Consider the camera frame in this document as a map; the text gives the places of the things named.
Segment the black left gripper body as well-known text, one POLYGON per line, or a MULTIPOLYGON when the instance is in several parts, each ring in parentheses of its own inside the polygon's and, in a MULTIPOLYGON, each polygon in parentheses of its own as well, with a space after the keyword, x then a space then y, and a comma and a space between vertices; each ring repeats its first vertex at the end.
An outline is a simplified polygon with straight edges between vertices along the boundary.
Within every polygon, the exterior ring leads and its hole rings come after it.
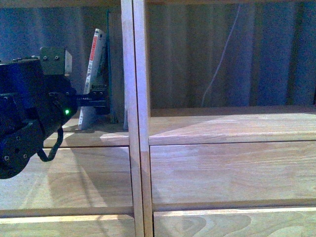
POLYGON ((92 85, 88 94, 77 94, 79 107, 93 107, 97 115, 108 115, 110 113, 110 96, 107 85, 92 85))

